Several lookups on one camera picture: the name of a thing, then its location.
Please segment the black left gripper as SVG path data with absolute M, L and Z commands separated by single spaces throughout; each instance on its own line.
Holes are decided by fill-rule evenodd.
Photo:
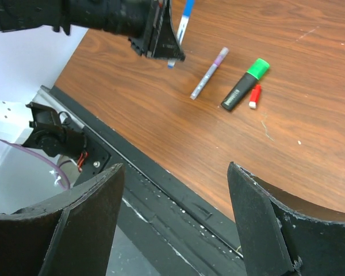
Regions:
M 129 38 L 138 55 L 160 60 L 184 61 L 186 55 L 173 30 L 171 1 L 147 1 L 142 34 Z

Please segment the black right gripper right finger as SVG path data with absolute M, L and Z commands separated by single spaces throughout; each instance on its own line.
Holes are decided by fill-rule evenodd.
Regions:
M 248 275 L 345 275 L 345 213 L 294 196 L 234 162 L 227 178 Z

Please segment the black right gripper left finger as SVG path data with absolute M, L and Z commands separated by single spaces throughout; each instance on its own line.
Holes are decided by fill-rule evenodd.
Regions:
M 124 191 L 110 168 L 47 200 L 0 214 L 0 275 L 105 275 Z

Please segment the blue pen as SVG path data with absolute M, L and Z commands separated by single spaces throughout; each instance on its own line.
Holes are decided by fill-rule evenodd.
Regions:
M 183 40 L 183 37 L 185 35 L 186 28 L 187 28 L 187 25 L 189 23 L 190 15 L 191 15 L 191 12 L 193 10 L 194 4 L 195 4 L 195 0 L 187 0 L 186 1 L 185 8 L 184 8 L 184 11 L 182 13 L 182 17 L 181 17 L 181 20 L 179 23 L 178 33 L 177 33 L 179 45 L 182 44 L 182 40 Z

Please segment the purple marker pen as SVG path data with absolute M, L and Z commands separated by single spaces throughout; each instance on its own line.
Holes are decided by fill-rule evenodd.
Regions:
M 191 95 L 190 95 L 191 99 L 195 100 L 199 96 L 200 92 L 206 86 L 206 84 L 208 83 L 210 78 L 213 76 L 213 74 L 215 73 L 217 68 L 220 66 L 222 61 L 225 59 L 225 57 L 227 56 L 228 52 L 229 52 L 229 49 L 227 47 L 223 47 L 222 48 L 222 50 L 220 51 L 218 56 L 215 58 L 215 60 L 212 63 L 212 65 L 209 67 L 209 69 L 207 70 L 205 75 L 202 77 L 202 79 L 200 80 L 198 85 L 195 87 L 195 89 L 191 93 Z

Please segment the black green highlighter pen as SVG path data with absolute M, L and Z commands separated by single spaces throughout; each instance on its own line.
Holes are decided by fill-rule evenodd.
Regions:
M 244 96 L 257 84 L 258 79 L 249 73 L 245 73 L 237 84 L 221 102 L 221 106 L 226 111 L 233 111 Z

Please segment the green highlighter cap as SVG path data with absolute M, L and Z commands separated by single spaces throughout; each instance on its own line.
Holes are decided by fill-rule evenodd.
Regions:
M 260 80 L 269 68 L 270 64 L 259 58 L 249 67 L 247 73 L 252 75 L 255 79 Z

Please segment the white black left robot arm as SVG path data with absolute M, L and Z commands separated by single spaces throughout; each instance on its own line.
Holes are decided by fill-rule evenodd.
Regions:
M 73 25 L 125 36 L 138 55 L 150 59 L 186 58 L 173 31 L 170 1 L 0 0 L 0 32 L 50 26 L 70 35 Z

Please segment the red pen cap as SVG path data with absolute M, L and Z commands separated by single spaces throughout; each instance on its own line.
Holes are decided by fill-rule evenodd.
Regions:
M 260 84 L 255 85 L 255 87 L 252 89 L 251 95 L 250 95 L 250 101 L 248 104 L 251 109 L 256 109 L 261 91 L 262 91 L 262 87 Z

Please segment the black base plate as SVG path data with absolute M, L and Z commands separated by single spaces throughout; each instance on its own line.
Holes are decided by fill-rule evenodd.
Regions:
M 57 87 L 69 112 L 108 163 L 125 168 L 125 186 L 108 275 L 245 275 L 236 225 Z

